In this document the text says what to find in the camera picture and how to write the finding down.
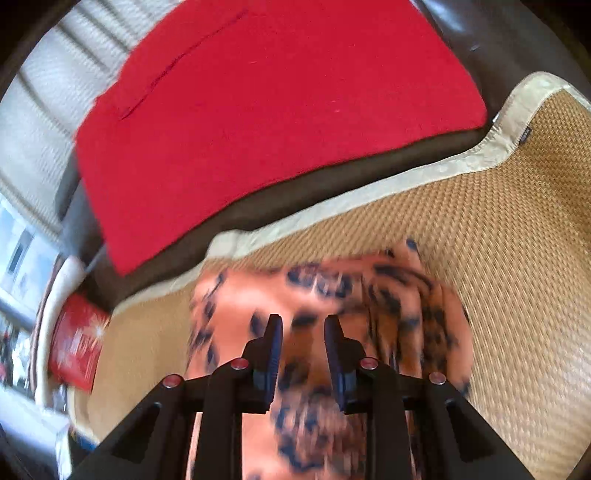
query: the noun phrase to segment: brown sofa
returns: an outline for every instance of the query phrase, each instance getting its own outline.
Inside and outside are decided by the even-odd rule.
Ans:
[[[61,181],[56,209],[63,221],[65,249],[92,263],[85,284],[87,295],[113,309],[134,292],[196,265],[221,231],[256,229],[340,193],[473,147],[488,131],[510,91],[531,72],[554,73],[591,96],[591,84],[565,46],[519,1],[413,1],[475,80],[488,110],[487,125],[323,168],[256,192],[196,226],[125,277],[115,272],[103,246],[100,227],[79,181],[74,153]]]

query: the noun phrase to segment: red cloth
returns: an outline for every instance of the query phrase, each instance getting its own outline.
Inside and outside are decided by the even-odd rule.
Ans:
[[[103,337],[111,318],[74,293],[66,300],[51,340],[49,369],[69,385],[92,391]]]
[[[77,154],[125,274],[248,193],[485,120],[408,0],[185,0],[99,97]]]

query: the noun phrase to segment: metal pin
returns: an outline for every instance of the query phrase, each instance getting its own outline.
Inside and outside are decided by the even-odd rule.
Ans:
[[[447,378],[441,372],[431,372],[429,374],[429,381],[435,385],[443,385]]]
[[[164,380],[162,380],[162,385],[164,385],[166,388],[174,388],[178,387],[182,381],[183,377],[177,374],[172,374],[164,377]]]
[[[234,360],[232,360],[232,362],[230,362],[230,366],[234,369],[234,370],[244,370],[245,368],[248,368],[248,365],[250,365],[248,363],[248,360],[246,360],[246,358],[235,358]]]
[[[375,358],[366,356],[361,359],[359,365],[361,365],[361,368],[364,370],[375,370],[378,367],[378,361]]]

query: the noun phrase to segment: red package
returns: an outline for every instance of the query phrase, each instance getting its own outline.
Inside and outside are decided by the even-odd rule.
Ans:
[[[78,294],[71,295],[57,319],[49,369],[61,381],[92,391],[103,338],[111,317]]]

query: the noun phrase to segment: leopard print fabric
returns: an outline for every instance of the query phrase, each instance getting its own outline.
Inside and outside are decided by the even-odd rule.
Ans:
[[[203,274],[191,303],[186,378],[240,356],[272,313],[283,319],[280,370],[270,412],[243,416],[247,480],[364,478],[365,417],[344,416],[332,396],[323,332],[330,314],[368,356],[404,375],[441,371],[467,392],[473,351],[466,312],[453,289],[427,275],[411,239],[357,258]],[[407,420],[418,479],[420,452],[410,414]]]

